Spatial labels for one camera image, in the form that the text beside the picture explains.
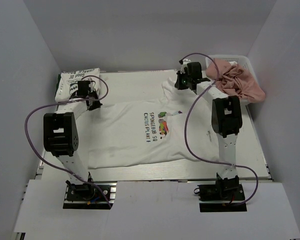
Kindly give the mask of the pink t-shirt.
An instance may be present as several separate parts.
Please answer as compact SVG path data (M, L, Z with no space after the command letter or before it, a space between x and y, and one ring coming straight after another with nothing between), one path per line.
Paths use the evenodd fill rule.
M265 92L250 71L238 63L231 64L215 58L205 73L208 78L217 80L215 86L229 96L238 96L239 99L250 103L260 103L266 98Z

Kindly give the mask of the white graphic t-shirt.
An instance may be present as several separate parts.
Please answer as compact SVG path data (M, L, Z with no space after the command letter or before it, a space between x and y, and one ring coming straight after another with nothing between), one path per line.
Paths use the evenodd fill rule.
M88 167L130 167L187 159L219 159L208 102L190 89L162 83L163 97L121 102L93 115Z

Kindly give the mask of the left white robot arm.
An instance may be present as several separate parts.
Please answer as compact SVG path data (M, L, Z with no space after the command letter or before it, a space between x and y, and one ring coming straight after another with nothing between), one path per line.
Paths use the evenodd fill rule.
M78 193L89 200L95 196L96 187L91 174L84 166L77 150L79 134L76 120L85 112L102 106L96 89L96 76L88 75L77 82L77 90L70 99L62 102L57 111L46 113L43 117L43 145L47 152L57 158L69 171L67 184L70 187L80 185Z

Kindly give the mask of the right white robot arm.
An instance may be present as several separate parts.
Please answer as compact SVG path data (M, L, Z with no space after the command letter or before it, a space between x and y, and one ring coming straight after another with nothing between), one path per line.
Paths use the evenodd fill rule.
M199 98L207 101L211 112L211 127L218 141L218 160L222 165L216 173L216 195L226 200L239 186L236 166L236 141L243 125L240 100L237 96L228 96L203 78L202 66L199 62L191 62L184 58L179 61L181 69L177 71L174 87L177 90L192 90Z

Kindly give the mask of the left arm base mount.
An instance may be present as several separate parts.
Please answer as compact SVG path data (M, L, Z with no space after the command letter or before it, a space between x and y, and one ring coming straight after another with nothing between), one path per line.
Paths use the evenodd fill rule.
M110 210L104 195L112 206L116 197L116 183L101 183L99 191L97 188L82 183L72 184L66 181L67 187L65 191L63 209L69 210Z

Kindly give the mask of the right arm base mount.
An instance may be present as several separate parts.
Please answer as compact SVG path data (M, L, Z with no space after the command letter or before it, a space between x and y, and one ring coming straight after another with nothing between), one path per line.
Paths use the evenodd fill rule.
M246 212L247 205L239 177L218 178L214 184L200 184L193 193L198 196L201 213Z

